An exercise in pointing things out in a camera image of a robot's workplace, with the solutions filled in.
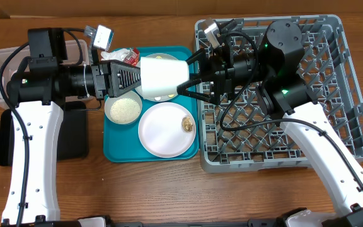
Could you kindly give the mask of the white round plate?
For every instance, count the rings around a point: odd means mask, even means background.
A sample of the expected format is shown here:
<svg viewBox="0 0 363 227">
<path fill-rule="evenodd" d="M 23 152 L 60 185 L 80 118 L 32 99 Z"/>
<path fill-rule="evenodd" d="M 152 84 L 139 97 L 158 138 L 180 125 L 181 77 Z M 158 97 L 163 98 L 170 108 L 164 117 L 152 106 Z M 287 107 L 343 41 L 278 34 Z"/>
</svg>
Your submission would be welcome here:
<svg viewBox="0 0 363 227">
<path fill-rule="evenodd" d="M 193 131 L 185 132 L 182 119 L 189 116 Z M 146 151 L 159 158 L 174 158 L 188 151 L 196 138 L 197 126 L 185 107 L 163 102 L 146 110 L 138 125 L 139 140 Z"/>
</svg>

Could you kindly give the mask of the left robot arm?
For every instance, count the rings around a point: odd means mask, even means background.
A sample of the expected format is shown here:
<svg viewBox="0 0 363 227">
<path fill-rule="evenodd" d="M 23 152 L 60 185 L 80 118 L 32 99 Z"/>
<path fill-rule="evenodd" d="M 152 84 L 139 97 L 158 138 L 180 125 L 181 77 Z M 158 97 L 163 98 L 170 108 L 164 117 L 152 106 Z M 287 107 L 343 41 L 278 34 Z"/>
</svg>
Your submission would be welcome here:
<svg viewBox="0 0 363 227">
<path fill-rule="evenodd" d="M 118 60 L 101 61 L 114 33 L 105 26 L 87 26 L 88 54 L 67 63 L 65 35 L 75 28 L 34 28 L 25 47 L 30 53 L 7 83 L 0 83 L 14 126 L 13 168 L 3 226 L 61 226 L 56 192 L 57 144 L 66 98 L 116 98 L 141 84 L 141 70 Z"/>
</svg>

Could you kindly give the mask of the yellow plastic spoon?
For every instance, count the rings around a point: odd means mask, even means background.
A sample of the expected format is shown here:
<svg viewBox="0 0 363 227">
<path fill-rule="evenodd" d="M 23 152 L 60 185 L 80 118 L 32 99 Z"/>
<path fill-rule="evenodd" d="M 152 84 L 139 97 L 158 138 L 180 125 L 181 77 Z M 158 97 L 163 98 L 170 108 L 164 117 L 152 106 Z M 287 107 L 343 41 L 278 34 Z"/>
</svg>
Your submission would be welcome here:
<svg viewBox="0 0 363 227">
<path fill-rule="evenodd" d="M 156 56 L 157 59 L 162 59 L 162 57 L 159 55 L 159 56 Z M 169 98 L 173 98 L 175 95 L 174 94 L 171 94 L 171 95 L 168 95 Z M 161 100 L 161 97 L 155 97 L 154 98 L 156 101 L 160 101 Z"/>
</svg>

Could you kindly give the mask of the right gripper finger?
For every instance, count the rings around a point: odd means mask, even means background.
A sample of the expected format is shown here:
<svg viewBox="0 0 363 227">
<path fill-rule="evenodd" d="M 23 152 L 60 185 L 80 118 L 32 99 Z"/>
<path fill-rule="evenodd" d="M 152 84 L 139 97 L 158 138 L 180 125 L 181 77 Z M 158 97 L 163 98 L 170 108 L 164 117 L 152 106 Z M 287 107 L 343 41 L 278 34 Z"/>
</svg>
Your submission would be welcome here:
<svg viewBox="0 0 363 227">
<path fill-rule="evenodd" d="M 205 49 L 201 48 L 195 53 L 193 53 L 187 60 L 186 63 L 188 65 L 188 68 L 190 68 L 190 65 L 196 65 L 198 64 L 198 71 L 197 73 L 203 73 L 206 70 L 206 53 Z"/>
<path fill-rule="evenodd" d="M 196 91 L 190 91 L 189 88 L 201 84 L 202 82 L 208 82 L 211 78 L 210 74 L 200 75 L 193 74 L 193 78 L 177 86 L 176 91 L 179 95 L 194 98 L 204 102 L 211 102 L 214 95 L 208 95 L 204 93 L 198 93 Z"/>
</svg>

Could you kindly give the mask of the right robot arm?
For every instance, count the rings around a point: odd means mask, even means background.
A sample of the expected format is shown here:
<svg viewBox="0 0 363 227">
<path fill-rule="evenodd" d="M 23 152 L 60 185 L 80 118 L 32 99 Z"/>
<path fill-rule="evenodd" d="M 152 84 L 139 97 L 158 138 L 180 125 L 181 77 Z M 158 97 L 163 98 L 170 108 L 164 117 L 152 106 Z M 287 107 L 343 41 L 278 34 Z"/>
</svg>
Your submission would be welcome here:
<svg viewBox="0 0 363 227">
<path fill-rule="evenodd" d="M 258 104 L 268 123 L 279 126 L 302 150 L 323 182 L 335 217 L 293 211 L 277 218 L 284 226 L 363 226 L 363 167 L 329 123 L 313 89 L 299 75 L 305 50 L 300 28 L 291 21 L 271 23 L 260 44 L 239 31 L 236 20 L 205 22 L 213 54 L 196 51 L 187 63 L 199 71 L 178 86 L 180 95 L 219 105 L 234 104 L 257 83 Z"/>
</svg>

